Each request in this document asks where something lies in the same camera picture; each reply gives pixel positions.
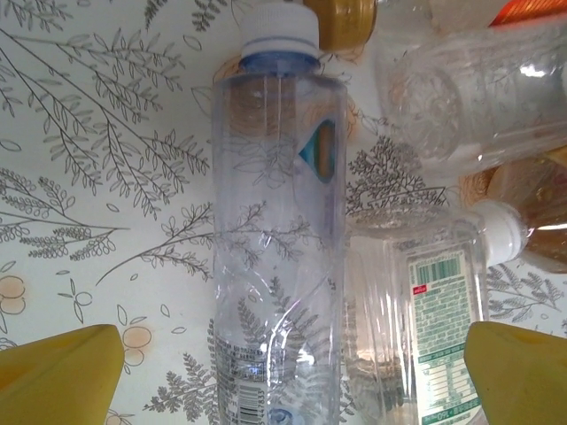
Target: white bottle cap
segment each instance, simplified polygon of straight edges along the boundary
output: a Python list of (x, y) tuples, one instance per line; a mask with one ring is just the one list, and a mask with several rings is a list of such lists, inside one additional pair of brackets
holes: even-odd
[(302, 4), (259, 4), (245, 16), (240, 30), (242, 58), (265, 51), (304, 53), (313, 58), (319, 53), (319, 20)]
[(471, 208), (485, 219), (486, 265), (496, 266), (515, 259), (527, 242), (527, 227), (511, 206), (496, 201), (480, 201)]

